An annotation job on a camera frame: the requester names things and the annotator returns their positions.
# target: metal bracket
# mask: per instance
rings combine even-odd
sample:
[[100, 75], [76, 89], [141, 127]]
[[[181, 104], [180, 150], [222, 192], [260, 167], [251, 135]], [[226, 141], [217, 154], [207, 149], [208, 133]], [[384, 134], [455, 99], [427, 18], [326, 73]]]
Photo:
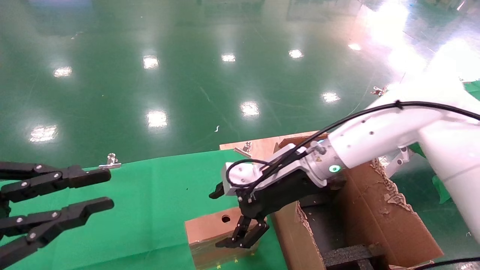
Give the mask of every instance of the metal bracket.
[[385, 92], [387, 91], [386, 87], [380, 89], [380, 88], [374, 86], [373, 89], [374, 89], [375, 91], [370, 92], [370, 94], [372, 94], [372, 95], [377, 95], [377, 96], [379, 96], [379, 97], [383, 96], [383, 95], [385, 94]]
[[400, 148], [400, 153], [385, 166], [385, 174], [387, 177], [392, 177], [403, 165], [410, 161], [410, 157], [413, 156], [413, 152], [408, 147]]
[[250, 154], [250, 151], [252, 150], [252, 142], [246, 142], [245, 146], [242, 149], [235, 147], [233, 150], [239, 154], [251, 158], [252, 155]]
[[120, 168], [121, 163], [118, 163], [119, 160], [116, 158], [115, 153], [110, 153], [107, 156], [107, 163], [105, 165], [99, 165], [99, 168], [109, 168], [109, 169], [115, 169], [115, 168]]

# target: green led light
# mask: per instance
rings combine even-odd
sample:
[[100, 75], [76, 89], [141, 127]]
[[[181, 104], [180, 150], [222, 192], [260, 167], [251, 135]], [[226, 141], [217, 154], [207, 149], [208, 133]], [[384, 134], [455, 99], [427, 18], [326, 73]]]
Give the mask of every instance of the green led light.
[[330, 172], [338, 172], [340, 169], [341, 169], [341, 167], [338, 166], [338, 165], [332, 165], [332, 166], [330, 166], [330, 168], [328, 168], [328, 170]]

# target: cardboard piece with hole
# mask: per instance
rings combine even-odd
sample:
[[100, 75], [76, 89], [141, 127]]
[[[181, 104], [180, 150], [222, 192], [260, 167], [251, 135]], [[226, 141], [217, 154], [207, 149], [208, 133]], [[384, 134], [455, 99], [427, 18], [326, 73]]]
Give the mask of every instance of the cardboard piece with hole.
[[[232, 236], [240, 215], [240, 208], [235, 207], [185, 222], [188, 243], [197, 270], [233, 261], [257, 249], [259, 242], [248, 249], [215, 247], [216, 242]], [[257, 221], [252, 220], [249, 230], [257, 224]]]

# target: wooden board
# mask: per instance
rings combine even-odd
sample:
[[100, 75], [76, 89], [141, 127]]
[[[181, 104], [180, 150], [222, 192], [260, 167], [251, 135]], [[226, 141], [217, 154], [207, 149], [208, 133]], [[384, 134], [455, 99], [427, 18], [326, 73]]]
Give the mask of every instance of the wooden board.
[[247, 142], [251, 142], [252, 149], [249, 153], [251, 154], [252, 159], [265, 160], [270, 156], [272, 156], [274, 152], [275, 144], [280, 144], [280, 142], [283, 141], [283, 139], [301, 137], [301, 136], [310, 136], [315, 132], [316, 131], [310, 131], [310, 132], [303, 132], [303, 133], [290, 134], [290, 135], [284, 135], [284, 136], [276, 136], [276, 137], [265, 138], [265, 139], [222, 144], [220, 145], [220, 150], [227, 150], [227, 149], [234, 149], [234, 148], [242, 149]]

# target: black cable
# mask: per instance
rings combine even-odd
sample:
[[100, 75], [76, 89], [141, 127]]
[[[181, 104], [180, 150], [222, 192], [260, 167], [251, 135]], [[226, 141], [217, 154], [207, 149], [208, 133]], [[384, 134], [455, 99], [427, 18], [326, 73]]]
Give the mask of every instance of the black cable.
[[[292, 155], [293, 153], [295, 153], [295, 151], [297, 151], [298, 149], [300, 149], [300, 147], [302, 146], [305, 146], [307, 145], [308, 143], [312, 142], [313, 140], [315, 140], [316, 137], [322, 135], [323, 133], [331, 130], [331, 129], [334, 129], [342, 124], [344, 124], [345, 122], [348, 122], [352, 119], [355, 119], [357, 117], [360, 117], [362, 115], [365, 115], [365, 114], [368, 114], [368, 113], [372, 113], [372, 112], [375, 112], [375, 111], [379, 111], [379, 110], [385, 110], [385, 109], [392, 109], [392, 108], [399, 108], [400, 110], [403, 110], [404, 107], [427, 107], [427, 108], [434, 108], [434, 109], [441, 109], [441, 110], [447, 110], [447, 111], [451, 111], [451, 112], [455, 112], [455, 113], [459, 113], [459, 114], [462, 114], [462, 115], [465, 115], [465, 116], [468, 116], [468, 117], [471, 117], [471, 118], [474, 118], [476, 120], [479, 120], [480, 121], [480, 115], [476, 114], [476, 113], [473, 113], [473, 112], [470, 112], [468, 110], [464, 110], [464, 109], [460, 109], [460, 108], [456, 108], [456, 107], [453, 107], [453, 106], [450, 106], [450, 105], [445, 105], [445, 104], [440, 104], [440, 103], [433, 103], [433, 102], [426, 102], [426, 101], [405, 101], [405, 102], [402, 102], [400, 100], [397, 100], [395, 103], [390, 103], [390, 104], [385, 104], [385, 105], [380, 105], [380, 106], [377, 106], [377, 107], [373, 107], [373, 108], [369, 108], [369, 109], [365, 109], [365, 110], [362, 110], [362, 111], [359, 111], [357, 113], [354, 113], [352, 115], [349, 115], [341, 120], [338, 120], [337, 122], [323, 128], [322, 130], [316, 132], [315, 134], [313, 134], [312, 136], [310, 136], [308, 139], [304, 140], [302, 143], [298, 144], [297, 146], [295, 146], [293, 149], [289, 150], [287, 153], [285, 153], [282, 158], [280, 158], [278, 161], [275, 162], [275, 164], [273, 165], [269, 165], [270, 167], [267, 168], [265, 171], [264, 171], [264, 174], [262, 176], [260, 176], [257, 180], [255, 180], [253, 183], [249, 183], [249, 184], [245, 184], [245, 185], [242, 185], [240, 187], [246, 187], [248, 186], [248, 188], [245, 190], [245, 194], [246, 195], [249, 195], [252, 193], [252, 191], [254, 190], [254, 188], [260, 184], [262, 181], [264, 181], [265, 179], [267, 179], [268, 177], [270, 177], [271, 175], [277, 173], [281, 168], [280, 167], [284, 167], [284, 166], [280, 166], [283, 162], [285, 162], [290, 155]], [[249, 162], [247, 160], [239, 160], [237, 162], [234, 162], [234, 164], [236, 163], [236, 165], [240, 164], [240, 163], [245, 163], [245, 162]], [[230, 166], [230, 168], [227, 170], [227, 173], [226, 173], [226, 178], [227, 178], [227, 181], [232, 184], [232, 182], [230, 181], [230, 178], [228, 176], [228, 173], [230, 172], [230, 169], [233, 167]]]
[[246, 163], [246, 162], [254, 162], [254, 163], [260, 163], [260, 164], [264, 164], [264, 165], [268, 165], [268, 166], [274, 166], [273, 163], [270, 163], [270, 162], [266, 162], [266, 161], [263, 161], [263, 160], [254, 160], [254, 159], [245, 159], [245, 160], [239, 160], [239, 161], [236, 161], [234, 163], [232, 163], [232, 165], [230, 165], [230, 167], [227, 169], [227, 182], [230, 184], [230, 186], [235, 186], [235, 187], [246, 187], [246, 186], [250, 186], [251, 183], [248, 183], [248, 184], [236, 184], [236, 183], [232, 183], [232, 181], [230, 180], [230, 170], [233, 169], [233, 167], [237, 166], [238, 164], [241, 164], [241, 163]]
[[463, 259], [454, 259], [454, 260], [446, 260], [446, 261], [441, 261], [441, 262], [435, 262], [435, 263], [426, 264], [426, 265], [416, 267], [416, 268], [414, 268], [414, 270], [425, 270], [425, 269], [430, 269], [430, 268], [439, 267], [439, 266], [443, 266], [443, 265], [456, 264], [456, 263], [460, 263], [460, 262], [475, 262], [475, 261], [480, 261], [480, 257], [463, 258]]

